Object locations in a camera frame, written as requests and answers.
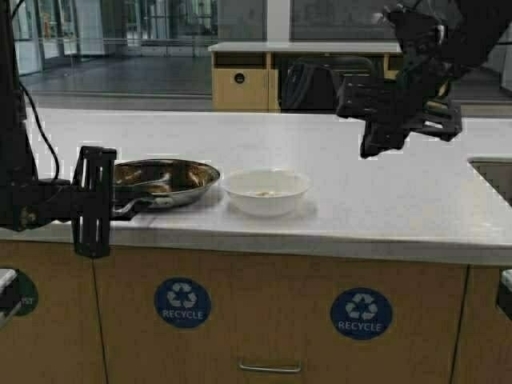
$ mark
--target white desk top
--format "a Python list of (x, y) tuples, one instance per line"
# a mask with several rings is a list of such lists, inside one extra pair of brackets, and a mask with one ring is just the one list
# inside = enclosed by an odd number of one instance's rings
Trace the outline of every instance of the white desk top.
[(388, 54), (402, 52), (396, 42), (221, 42), (210, 52), (319, 52)]
[[(313, 187), (302, 208), (276, 219), (247, 216), (214, 187), (200, 202), (114, 224), (112, 243), (207, 250), (512, 265), (512, 208), (468, 164), (508, 154), (511, 120), (468, 119), (452, 143), (412, 134), (403, 153), (359, 158), (363, 123), (328, 115), (41, 110), (70, 178), (81, 145), (121, 160), (187, 158), (223, 174), (291, 167)], [(29, 120), (40, 177), (51, 156)], [(0, 237), (71, 242), (70, 226)]]

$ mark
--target wooden desk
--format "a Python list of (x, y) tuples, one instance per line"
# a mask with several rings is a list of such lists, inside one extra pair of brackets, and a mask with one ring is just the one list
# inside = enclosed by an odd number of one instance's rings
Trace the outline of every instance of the wooden desk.
[(364, 56), (394, 78), (402, 60), (390, 42), (224, 42), (211, 46), (216, 111), (279, 112), (280, 85), (289, 65), (305, 56)]

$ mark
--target recycling symbol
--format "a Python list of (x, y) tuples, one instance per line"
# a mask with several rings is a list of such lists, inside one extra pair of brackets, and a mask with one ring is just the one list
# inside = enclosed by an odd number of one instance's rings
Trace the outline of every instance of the recycling symbol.
[(368, 321), (377, 314), (378, 307), (370, 294), (355, 294), (352, 300), (346, 304), (345, 310), (350, 318)]
[(198, 300), (192, 287), (186, 282), (176, 282), (167, 292), (167, 299), (174, 308), (192, 308)]

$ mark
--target drawer handle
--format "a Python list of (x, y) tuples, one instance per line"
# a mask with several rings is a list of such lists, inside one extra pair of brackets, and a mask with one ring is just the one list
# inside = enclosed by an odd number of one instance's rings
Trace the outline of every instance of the drawer handle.
[(291, 368), (271, 368), (269, 366), (246, 366), (243, 360), (238, 362), (238, 368), (249, 372), (266, 372), (268, 374), (299, 374), (302, 371), (301, 363)]

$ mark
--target gray floor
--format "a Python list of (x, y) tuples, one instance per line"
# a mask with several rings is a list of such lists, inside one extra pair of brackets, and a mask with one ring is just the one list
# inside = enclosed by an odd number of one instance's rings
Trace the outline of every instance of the gray floor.
[(475, 70), (452, 84), (451, 98), (458, 102), (512, 102), (501, 89), (499, 74)]
[(100, 58), (22, 81), (34, 93), (211, 95), (211, 58)]

